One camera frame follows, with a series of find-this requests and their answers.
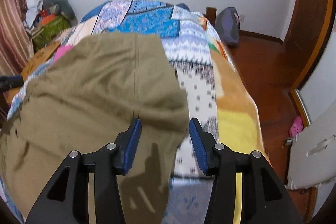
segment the patchwork bedspread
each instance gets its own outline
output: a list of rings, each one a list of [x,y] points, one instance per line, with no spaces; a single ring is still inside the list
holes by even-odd
[[[228,50],[201,13],[155,0],[111,1],[70,29],[61,45],[75,46],[83,37],[101,32],[158,34],[168,61],[188,95],[189,116],[234,151],[264,155],[255,103],[246,92]],[[13,98],[10,118],[26,96],[26,85],[44,74],[53,57],[41,65]],[[190,137],[177,148],[167,210],[162,224],[203,223],[212,180],[198,168]],[[240,222],[241,176],[237,174],[235,221]]]

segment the reddish brown floor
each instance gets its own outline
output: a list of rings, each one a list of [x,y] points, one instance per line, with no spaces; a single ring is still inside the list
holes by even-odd
[[[297,116],[288,96],[288,79],[293,78],[292,74],[297,74],[297,69],[289,67],[281,58],[285,53],[277,42],[241,37],[239,47],[232,49],[231,53],[247,91],[258,107],[266,152],[275,172],[285,182],[289,148],[283,145]],[[302,218],[305,218],[310,193],[289,193]]]

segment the metal screw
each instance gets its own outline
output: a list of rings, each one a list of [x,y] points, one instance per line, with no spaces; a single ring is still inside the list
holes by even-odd
[[[78,156],[78,151],[71,151],[69,154],[70,158],[76,158]]]
[[[115,143],[109,143],[107,146],[106,146],[106,148],[108,149],[108,150],[113,150],[113,149],[115,149],[117,147],[117,145],[115,144]]]
[[[257,150],[253,151],[252,152],[252,155],[255,157],[255,158],[260,158],[261,157],[261,153]]]
[[[215,144],[215,148],[216,148],[217,150],[223,150],[223,149],[225,148],[225,145],[222,144],[222,143],[216,143],[216,144]]]

